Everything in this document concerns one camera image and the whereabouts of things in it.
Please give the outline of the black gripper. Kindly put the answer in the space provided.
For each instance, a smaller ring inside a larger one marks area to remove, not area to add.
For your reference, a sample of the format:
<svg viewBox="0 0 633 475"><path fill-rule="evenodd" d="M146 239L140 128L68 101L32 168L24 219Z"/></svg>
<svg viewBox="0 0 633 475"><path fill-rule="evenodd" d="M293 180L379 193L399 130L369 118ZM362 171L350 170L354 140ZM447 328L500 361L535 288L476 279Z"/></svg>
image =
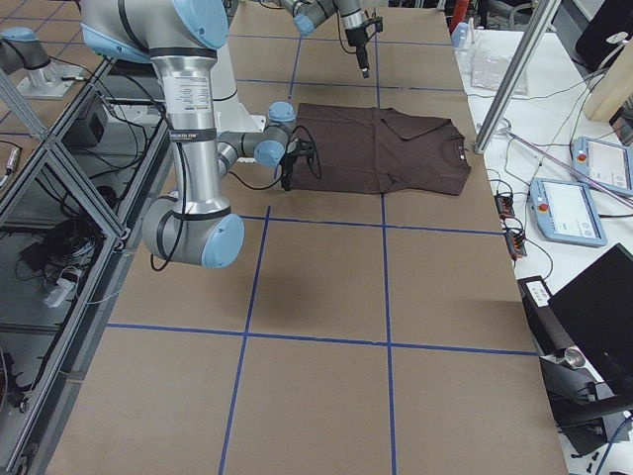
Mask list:
<svg viewBox="0 0 633 475"><path fill-rule="evenodd" d="M344 29L348 44L355 48L355 56L362 77L370 77L370 65L366 45L370 42L365 13L352 13L344 17Z"/></svg>
<svg viewBox="0 0 633 475"><path fill-rule="evenodd" d="M302 146L298 142L294 142L293 146L282 157L281 164L281 185L285 191L292 190L292 176L294 166L301 154Z"/></svg>

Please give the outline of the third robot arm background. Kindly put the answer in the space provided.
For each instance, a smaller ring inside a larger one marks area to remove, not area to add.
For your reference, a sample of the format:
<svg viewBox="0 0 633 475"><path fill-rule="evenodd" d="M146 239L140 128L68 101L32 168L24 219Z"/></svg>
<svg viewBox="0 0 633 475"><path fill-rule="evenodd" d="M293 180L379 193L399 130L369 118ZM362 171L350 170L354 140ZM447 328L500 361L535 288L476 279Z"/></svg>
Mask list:
<svg viewBox="0 0 633 475"><path fill-rule="evenodd" d="M55 62L38 36L26 27L1 32L1 70L7 75L24 70L26 77L17 88L32 99L61 99L75 82L84 79L81 66Z"/></svg>

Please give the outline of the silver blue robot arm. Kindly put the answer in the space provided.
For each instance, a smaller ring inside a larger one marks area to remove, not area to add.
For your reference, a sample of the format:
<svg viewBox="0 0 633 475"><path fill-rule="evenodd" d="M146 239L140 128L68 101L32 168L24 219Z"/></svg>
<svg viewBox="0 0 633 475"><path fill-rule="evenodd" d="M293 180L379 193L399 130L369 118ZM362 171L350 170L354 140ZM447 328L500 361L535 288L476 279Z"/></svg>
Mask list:
<svg viewBox="0 0 633 475"><path fill-rule="evenodd" d="M280 163L294 147L293 106L273 103L260 132L217 129L213 74L232 70L220 1L84 1L81 14L87 46L151 64L163 92L177 189L158 197L143 218L146 247L165 262L230 266L242 248L244 223L232 212L222 179L241 158Z"/></svg>
<svg viewBox="0 0 633 475"><path fill-rule="evenodd" d="M345 31L347 44L354 49L352 53L364 78L370 76L370 64L366 45L370 42L368 28L378 23L382 28L382 18L370 18L356 0L333 1L274 1L274 4L287 11L302 37L311 35L321 24L337 14Z"/></svg>

